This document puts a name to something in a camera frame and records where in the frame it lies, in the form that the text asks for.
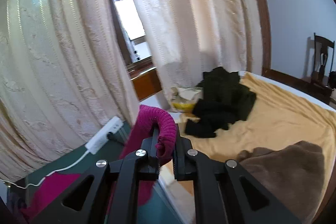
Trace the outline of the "magenta knit sweater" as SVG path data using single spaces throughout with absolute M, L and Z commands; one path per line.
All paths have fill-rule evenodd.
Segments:
M 146 105 L 140 106 L 138 117 L 126 143 L 123 144 L 124 147 L 119 159 L 124 159 L 131 152 L 140 149 L 143 140 L 153 136 L 155 126 L 158 126 L 159 129 L 158 141 L 155 145 L 157 153 L 155 155 L 159 158 L 160 165 L 168 163 L 171 160 L 177 134 L 173 117 L 163 109 Z M 25 219 L 28 222 L 32 221 L 88 168 L 89 165 L 86 164 L 76 172 L 57 171 L 47 176 L 41 186 L 37 188 L 28 207 L 21 209 Z

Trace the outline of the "white power strip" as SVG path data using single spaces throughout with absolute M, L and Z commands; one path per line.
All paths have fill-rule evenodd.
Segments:
M 114 116 L 110 119 L 90 140 L 85 144 L 85 148 L 92 155 L 96 153 L 107 143 L 108 136 L 114 136 L 122 128 L 123 121 Z

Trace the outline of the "brown blanket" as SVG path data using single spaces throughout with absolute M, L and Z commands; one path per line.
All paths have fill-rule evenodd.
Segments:
M 279 151 L 242 150 L 237 161 L 302 223 L 311 223 L 325 190 L 325 163 L 319 145 L 300 141 Z

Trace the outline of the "black garment on bed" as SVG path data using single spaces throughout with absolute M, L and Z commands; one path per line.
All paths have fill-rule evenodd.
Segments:
M 187 120 L 185 134 L 197 138 L 214 138 L 216 130 L 228 130 L 237 121 L 246 121 L 256 102 L 257 95 L 240 83 L 238 72 L 217 67 L 203 72 L 197 84 L 203 89 L 203 98 L 195 104 L 191 114 L 199 120 Z

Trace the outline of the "yellow bed blanket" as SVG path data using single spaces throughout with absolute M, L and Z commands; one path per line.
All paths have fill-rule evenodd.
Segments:
M 218 130 L 211 139 L 193 136 L 192 146 L 210 159 L 237 161 L 242 150 L 257 147 L 279 151 L 300 141 L 319 145 L 325 163 L 324 198 L 335 165 L 335 112 L 250 73 L 241 82 L 257 95 L 248 119 Z

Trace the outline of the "yellow plastic bag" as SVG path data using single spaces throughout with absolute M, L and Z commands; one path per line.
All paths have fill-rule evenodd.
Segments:
M 170 104 L 172 108 L 178 112 L 190 113 L 196 103 L 203 98 L 203 88 L 171 88 Z

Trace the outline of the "beige patterned curtain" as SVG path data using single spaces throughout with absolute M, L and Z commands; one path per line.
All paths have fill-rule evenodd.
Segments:
M 134 0 L 165 97 L 205 71 L 260 74 L 256 0 Z M 1 0 L 1 179 L 16 181 L 88 141 L 138 98 L 110 0 Z

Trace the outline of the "dark wooden chair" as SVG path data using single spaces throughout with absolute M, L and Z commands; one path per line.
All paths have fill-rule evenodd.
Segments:
M 329 78 L 333 68 L 335 42 L 314 33 L 313 45 L 313 69 L 308 90 L 311 96 L 328 105 L 333 90 Z

